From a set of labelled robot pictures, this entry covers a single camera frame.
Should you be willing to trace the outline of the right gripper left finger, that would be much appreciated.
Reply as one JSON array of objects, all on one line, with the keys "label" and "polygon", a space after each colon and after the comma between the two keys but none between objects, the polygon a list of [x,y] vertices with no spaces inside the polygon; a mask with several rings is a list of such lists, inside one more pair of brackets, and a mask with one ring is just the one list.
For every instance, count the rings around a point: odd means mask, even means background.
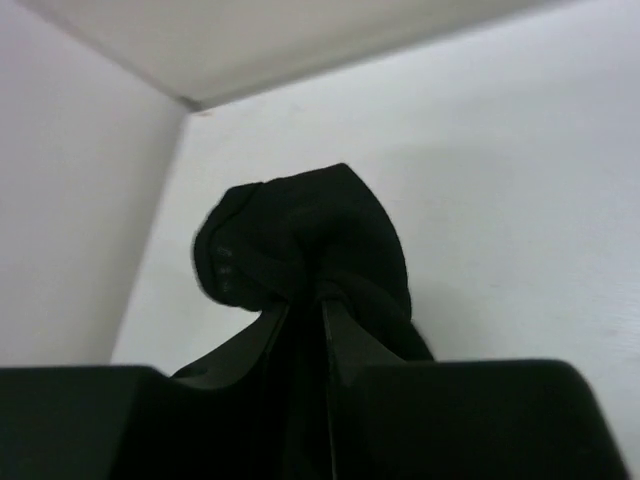
[{"label": "right gripper left finger", "polygon": [[290,307],[278,304],[211,352],[181,368],[171,388],[191,395],[262,395],[289,349]]}]

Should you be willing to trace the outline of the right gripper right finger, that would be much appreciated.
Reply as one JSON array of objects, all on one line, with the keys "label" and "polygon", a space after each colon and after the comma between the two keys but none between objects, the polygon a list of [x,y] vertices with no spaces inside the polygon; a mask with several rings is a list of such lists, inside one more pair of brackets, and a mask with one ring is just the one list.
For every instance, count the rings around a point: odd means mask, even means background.
[{"label": "right gripper right finger", "polygon": [[389,375],[404,361],[364,330],[342,302],[323,301],[322,314],[330,394],[353,390],[362,395],[390,395],[393,380]]}]

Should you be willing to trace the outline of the black tank top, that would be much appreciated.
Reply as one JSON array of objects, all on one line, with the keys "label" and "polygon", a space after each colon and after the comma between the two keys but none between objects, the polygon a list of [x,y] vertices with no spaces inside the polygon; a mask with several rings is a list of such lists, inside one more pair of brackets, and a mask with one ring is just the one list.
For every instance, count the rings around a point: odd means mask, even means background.
[{"label": "black tank top", "polygon": [[290,307],[289,349],[268,389],[207,395],[225,471],[238,479],[366,474],[359,393],[328,390],[322,302],[342,302],[403,366],[432,357],[412,321],[399,237],[368,186],[337,164],[233,187],[197,232],[192,261],[201,290],[219,304],[257,319]]}]

